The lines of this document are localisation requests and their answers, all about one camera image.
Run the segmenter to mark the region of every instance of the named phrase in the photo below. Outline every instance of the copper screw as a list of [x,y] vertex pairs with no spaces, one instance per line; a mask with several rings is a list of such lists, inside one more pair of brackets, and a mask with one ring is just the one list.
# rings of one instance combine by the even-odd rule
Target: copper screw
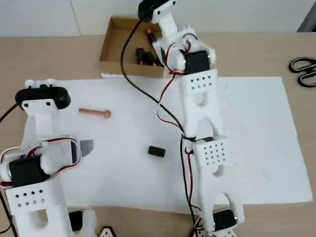
[[102,115],[104,118],[109,119],[112,115],[111,111],[98,111],[98,110],[89,110],[89,109],[79,109],[79,113],[91,114],[91,115]]

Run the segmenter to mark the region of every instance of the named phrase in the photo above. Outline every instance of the open cardboard box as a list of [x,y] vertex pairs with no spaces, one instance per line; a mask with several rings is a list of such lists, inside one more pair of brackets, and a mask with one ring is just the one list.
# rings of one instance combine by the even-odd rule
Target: open cardboard box
[[[100,56],[100,72],[121,74],[120,54],[137,22],[137,19],[131,18],[112,17],[110,19]],[[124,68],[128,75],[163,78],[164,67],[137,64],[137,47],[144,48],[146,51],[151,51],[155,54],[155,50],[145,33],[147,28],[151,28],[157,38],[161,37],[161,30],[158,24],[142,23],[126,48]]]

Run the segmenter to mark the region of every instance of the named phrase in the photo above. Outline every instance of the wooden table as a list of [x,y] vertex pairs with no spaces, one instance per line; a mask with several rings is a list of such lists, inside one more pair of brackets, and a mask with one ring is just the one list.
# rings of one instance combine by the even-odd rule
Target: wooden table
[[[300,87],[288,62],[316,57],[316,34],[203,34],[217,51],[221,76],[281,76],[287,91],[313,193],[316,191],[316,90]],[[0,114],[12,104],[25,79],[100,79],[102,36],[0,38]],[[14,111],[0,127],[0,150],[20,144],[26,115]],[[112,225],[118,237],[188,236],[188,215],[118,207],[96,207],[98,230]],[[240,237],[314,236],[316,203],[247,205]],[[7,227],[0,208],[0,229]]]

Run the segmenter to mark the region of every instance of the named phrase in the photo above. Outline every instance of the white foam board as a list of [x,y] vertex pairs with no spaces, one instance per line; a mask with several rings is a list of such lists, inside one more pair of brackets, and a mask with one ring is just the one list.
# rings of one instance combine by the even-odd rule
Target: white foam board
[[[58,81],[67,88],[72,102],[60,111],[56,132],[95,142],[79,167],[62,174],[67,204],[188,212],[180,132],[161,123],[155,103],[121,76],[110,77],[113,79]],[[155,97],[167,83],[165,79],[133,80]],[[281,78],[220,78],[218,95],[243,203],[312,200]],[[182,118],[177,82],[167,91],[164,104]],[[79,114],[78,108],[108,109],[112,117]],[[165,157],[148,155],[150,145],[165,148]],[[197,203],[196,191],[193,203]],[[219,197],[217,203],[225,201]]]

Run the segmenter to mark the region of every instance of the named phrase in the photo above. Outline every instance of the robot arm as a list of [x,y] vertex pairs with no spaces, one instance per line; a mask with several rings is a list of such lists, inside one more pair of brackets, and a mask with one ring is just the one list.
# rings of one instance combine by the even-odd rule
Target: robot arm
[[[209,236],[233,237],[233,228],[244,222],[244,212],[233,167],[233,154],[230,154],[229,139],[223,134],[223,121],[217,102],[215,51],[199,41],[191,27],[178,30],[171,15],[177,0],[158,0],[152,6],[153,2],[144,0],[140,4],[139,17],[159,23],[162,38],[154,42],[153,47],[170,72],[179,75],[184,135],[197,137],[201,120],[206,119],[209,123],[207,137],[186,143],[187,150],[193,150],[197,164],[203,227]],[[214,210],[220,194],[227,197],[230,208]]]
[[[0,176],[10,212],[15,216],[20,237],[95,237],[96,216],[92,209],[69,213],[59,172],[77,165],[81,147],[74,136],[54,133],[54,116],[70,104],[66,89],[52,80],[16,94],[16,102],[27,115],[30,131],[25,131],[21,147],[1,155]],[[39,211],[47,214],[43,222]]]

